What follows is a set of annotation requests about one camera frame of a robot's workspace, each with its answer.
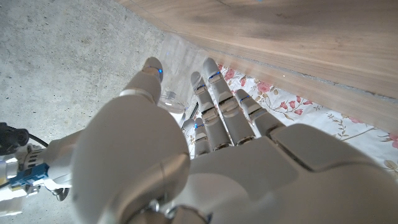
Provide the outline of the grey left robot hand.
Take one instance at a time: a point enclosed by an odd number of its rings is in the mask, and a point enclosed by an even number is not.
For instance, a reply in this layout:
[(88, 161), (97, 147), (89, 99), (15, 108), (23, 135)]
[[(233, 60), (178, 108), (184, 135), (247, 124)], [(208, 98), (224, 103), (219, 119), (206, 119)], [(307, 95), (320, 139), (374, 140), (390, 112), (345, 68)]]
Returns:
[(78, 223), (396, 223), (397, 182), (370, 157), (305, 124), (285, 126), (216, 63), (191, 156), (158, 106), (148, 58), (80, 133), (72, 156)]

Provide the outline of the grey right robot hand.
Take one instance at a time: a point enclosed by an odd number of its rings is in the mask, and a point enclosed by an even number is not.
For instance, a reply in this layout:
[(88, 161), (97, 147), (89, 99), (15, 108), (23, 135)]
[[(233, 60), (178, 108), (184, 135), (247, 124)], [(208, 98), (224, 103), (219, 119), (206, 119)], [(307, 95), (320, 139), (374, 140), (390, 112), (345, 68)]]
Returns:
[(50, 142), (43, 153), (49, 165), (46, 186), (76, 186), (87, 180), (110, 189), (136, 179), (155, 163), (189, 151), (172, 114), (98, 114), (86, 129)]

